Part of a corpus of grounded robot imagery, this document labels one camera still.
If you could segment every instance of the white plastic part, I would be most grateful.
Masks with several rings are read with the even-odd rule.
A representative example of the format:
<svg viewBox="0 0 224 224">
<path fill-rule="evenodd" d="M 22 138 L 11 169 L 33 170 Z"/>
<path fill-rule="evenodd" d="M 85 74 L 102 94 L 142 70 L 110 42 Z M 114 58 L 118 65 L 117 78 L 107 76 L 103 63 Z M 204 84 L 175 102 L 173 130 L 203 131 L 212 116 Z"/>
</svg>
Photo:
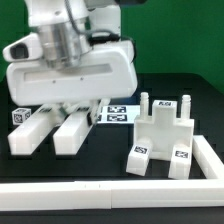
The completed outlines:
<svg viewBox="0 0 224 224">
<path fill-rule="evenodd" d="M 108 30 L 120 36 L 121 9 L 119 6 L 113 5 L 104 8 L 96 8 L 90 11 L 89 19 L 92 30 L 105 29 L 106 27 Z"/>
<path fill-rule="evenodd" d="M 43 105 L 9 136 L 12 155 L 31 155 L 64 116 L 57 105 Z"/>
<path fill-rule="evenodd" d="M 15 59 L 12 58 L 11 49 L 19 44 L 25 44 L 28 49 L 28 58 L 23 59 Z M 36 60 L 43 56 L 43 49 L 40 44 L 39 36 L 36 33 L 31 33 L 30 35 L 16 41 L 13 44 L 10 44 L 3 50 L 3 57 L 8 62 L 14 62 L 14 61 L 30 61 L 30 60 Z"/>
<path fill-rule="evenodd" d="M 144 144 L 134 145 L 128 155 L 126 172 L 144 176 L 150 156 L 151 148 Z"/>
<path fill-rule="evenodd" d="M 177 102 L 155 100 L 152 116 L 137 116 L 134 124 L 134 144 L 150 139 L 153 144 L 150 159 L 170 161 L 173 147 L 184 144 L 192 147 L 194 120 L 176 118 Z"/>
<path fill-rule="evenodd" d="M 148 93 L 141 93 L 141 100 L 140 100 L 140 118 L 142 120 L 147 119 L 149 115 L 149 94 Z"/>
<path fill-rule="evenodd" d="M 224 166 L 204 136 L 194 136 L 193 155 L 207 179 L 224 179 Z"/>
<path fill-rule="evenodd" d="M 31 116 L 31 109 L 29 108 L 17 108 L 12 111 L 13 125 L 21 125 Z"/>
<path fill-rule="evenodd" d="M 71 114 L 54 134 L 54 146 L 57 155 L 75 155 L 92 128 L 88 124 L 89 111 L 77 111 Z"/>
<path fill-rule="evenodd" d="M 29 11 L 29 26 L 38 27 L 69 21 L 64 0 L 25 0 Z M 74 20 L 88 17 L 83 0 L 69 0 Z"/>
<path fill-rule="evenodd" d="M 1 184 L 0 211 L 110 209 L 107 182 Z"/>
<path fill-rule="evenodd" d="M 1 184 L 0 211 L 224 206 L 224 180 Z"/>
<path fill-rule="evenodd" d="M 183 144 L 175 145 L 170 161 L 169 178 L 187 180 L 190 174 L 192 148 Z"/>
<path fill-rule="evenodd" d="M 127 55 L 133 46 L 129 41 L 122 46 L 96 46 L 82 57 L 81 67 L 67 70 L 49 70 L 42 61 L 13 63 L 7 70 L 11 97 L 18 105 L 129 97 L 137 87 Z"/>
<path fill-rule="evenodd" d="M 181 104 L 181 119 L 189 119 L 191 112 L 191 96 L 183 95 Z"/>
</svg>

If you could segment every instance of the white rectangular post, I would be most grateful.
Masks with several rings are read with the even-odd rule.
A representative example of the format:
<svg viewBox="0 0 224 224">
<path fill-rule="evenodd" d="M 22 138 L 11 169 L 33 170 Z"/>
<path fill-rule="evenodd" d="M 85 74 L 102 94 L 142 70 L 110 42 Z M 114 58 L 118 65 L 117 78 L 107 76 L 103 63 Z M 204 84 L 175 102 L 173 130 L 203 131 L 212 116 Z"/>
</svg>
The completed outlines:
<svg viewBox="0 0 224 224">
<path fill-rule="evenodd" d="M 194 136 L 193 155 L 207 179 L 224 179 L 224 165 L 204 136 Z"/>
<path fill-rule="evenodd" d="M 87 121 L 88 112 L 78 111 L 69 116 L 54 134 L 57 155 L 75 155 L 92 128 Z"/>
</svg>

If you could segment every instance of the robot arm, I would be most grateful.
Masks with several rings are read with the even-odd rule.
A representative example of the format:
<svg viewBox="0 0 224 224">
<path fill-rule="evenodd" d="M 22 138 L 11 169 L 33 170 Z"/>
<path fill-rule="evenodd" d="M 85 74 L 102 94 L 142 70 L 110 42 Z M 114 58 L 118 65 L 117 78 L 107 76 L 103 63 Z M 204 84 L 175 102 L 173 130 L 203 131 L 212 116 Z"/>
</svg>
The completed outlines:
<svg viewBox="0 0 224 224">
<path fill-rule="evenodd" d="M 116 1 L 25 2 L 34 33 L 3 51 L 5 59 L 13 62 L 7 70 L 7 80 L 16 104 L 77 103 L 133 94 L 137 80 L 131 41 L 92 46 L 88 37 L 96 31 L 85 26 L 91 18 L 88 8 Z M 113 33 L 105 29 L 97 32 Z"/>
</svg>

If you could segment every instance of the black surface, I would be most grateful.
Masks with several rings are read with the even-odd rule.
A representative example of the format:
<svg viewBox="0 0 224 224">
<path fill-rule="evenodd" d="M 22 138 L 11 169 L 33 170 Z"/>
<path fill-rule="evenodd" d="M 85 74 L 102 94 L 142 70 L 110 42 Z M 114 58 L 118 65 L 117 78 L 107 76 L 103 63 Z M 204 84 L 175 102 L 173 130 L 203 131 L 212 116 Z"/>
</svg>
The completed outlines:
<svg viewBox="0 0 224 224">
<path fill-rule="evenodd" d="M 142 91 L 155 99 L 180 102 L 183 94 L 192 97 L 191 117 L 195 134 L 204 135 L 218 156 L 224 159 L 224 96 L 194 74 L 139 75 L 139 88 L 129 99 L 112 104 L 139 104 Z M 76 156 L 55 156 L 52 133 L 30 157 L 10 155 L 7 135 L 15 128 L 7 85 L 0 84 L 0 182 L 49 182 L 75 180 L 167 179 L 169 163 L 150 161 L 146 176 L 125 172 L 132 146 L 133 125 L 97 125 Z M 204 178 L 193 159 L 191 179 Z M 0 212 L 0 223 L 224 223 L 224 208 L 149 208 L 45 212 Z"/>
</svg>

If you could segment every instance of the white frame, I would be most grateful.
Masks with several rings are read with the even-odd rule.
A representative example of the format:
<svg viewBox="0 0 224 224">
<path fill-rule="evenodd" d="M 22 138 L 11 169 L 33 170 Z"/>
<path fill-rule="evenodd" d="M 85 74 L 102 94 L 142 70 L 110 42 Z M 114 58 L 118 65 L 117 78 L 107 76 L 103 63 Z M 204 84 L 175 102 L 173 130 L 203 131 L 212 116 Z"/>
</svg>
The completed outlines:
<svg viewBox="0 0 224 224">
<path fill-rule="evenodd" d="M 194 136 L 202 170 L 219 175 L 224 166 L 211 149 Z M 224 179 L 209 173 L 220 179 L 1 184 L 0 211 L 224 206 Z"/>
</svg>

